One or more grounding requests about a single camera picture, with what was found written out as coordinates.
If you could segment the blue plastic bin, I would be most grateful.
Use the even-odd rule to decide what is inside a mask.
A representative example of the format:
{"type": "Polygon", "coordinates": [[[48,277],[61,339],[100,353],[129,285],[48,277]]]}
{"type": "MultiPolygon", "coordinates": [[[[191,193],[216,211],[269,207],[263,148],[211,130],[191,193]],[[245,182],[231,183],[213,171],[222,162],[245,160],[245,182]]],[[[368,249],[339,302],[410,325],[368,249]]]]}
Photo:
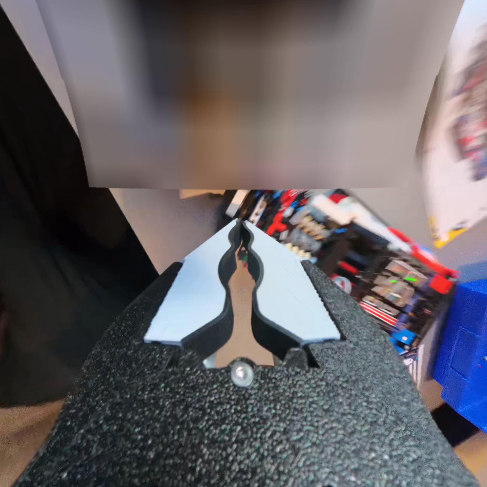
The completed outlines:
{"type": "Polygon", "coordinates": [[[442,399],[486,433],[485,279],[457,286],[433,377],[442,399]]]}

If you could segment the brick-built toy race car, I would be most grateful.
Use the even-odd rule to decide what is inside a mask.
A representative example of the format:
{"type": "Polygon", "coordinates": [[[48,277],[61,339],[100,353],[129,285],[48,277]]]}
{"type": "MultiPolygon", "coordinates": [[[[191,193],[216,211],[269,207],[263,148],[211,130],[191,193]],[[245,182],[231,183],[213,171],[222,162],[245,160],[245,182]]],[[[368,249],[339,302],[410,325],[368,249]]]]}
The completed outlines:
{"type": "Polygon", "coordinates": [[[447,305],[458,272],[342,189],[224,190],[241,218],[323,271],[389,336],[404,359],[447,305]]]}

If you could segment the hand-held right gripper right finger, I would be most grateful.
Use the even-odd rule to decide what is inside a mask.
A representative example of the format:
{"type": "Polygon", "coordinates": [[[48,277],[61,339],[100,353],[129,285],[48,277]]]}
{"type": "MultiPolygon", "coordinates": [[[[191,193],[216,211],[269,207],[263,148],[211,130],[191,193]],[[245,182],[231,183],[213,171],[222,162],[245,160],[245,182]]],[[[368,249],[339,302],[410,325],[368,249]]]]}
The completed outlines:
{"type": "Polygon", "coordinates": [[[252,291],[252,332],[262,347],[306,347],[340,340],[340,331],[292,251],[242,223],[252,291]]]}

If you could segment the open instruction booklet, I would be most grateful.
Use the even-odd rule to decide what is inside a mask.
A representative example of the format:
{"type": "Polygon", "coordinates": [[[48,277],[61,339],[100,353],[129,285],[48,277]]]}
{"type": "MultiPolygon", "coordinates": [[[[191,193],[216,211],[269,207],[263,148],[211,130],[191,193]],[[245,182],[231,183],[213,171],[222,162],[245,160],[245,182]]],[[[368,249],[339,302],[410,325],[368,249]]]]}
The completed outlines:
{"type": "Polygon", "coordinates": [[[431,239],[439,249],[486,218],[486,15],[452,37],[423,171],[431,239]]]}

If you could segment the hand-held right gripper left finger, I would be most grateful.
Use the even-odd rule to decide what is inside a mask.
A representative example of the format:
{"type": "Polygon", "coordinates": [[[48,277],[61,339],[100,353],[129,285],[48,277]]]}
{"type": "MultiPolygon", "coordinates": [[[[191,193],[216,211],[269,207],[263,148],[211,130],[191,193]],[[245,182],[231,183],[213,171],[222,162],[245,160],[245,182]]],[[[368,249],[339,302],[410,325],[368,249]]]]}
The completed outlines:
{"type": "Polygon", "coordinates": [[[236,219],[189,253],[144,336],[185,349],[220,349],[232,335],[229,281],[236,271],[241,221],[236,219]]]}

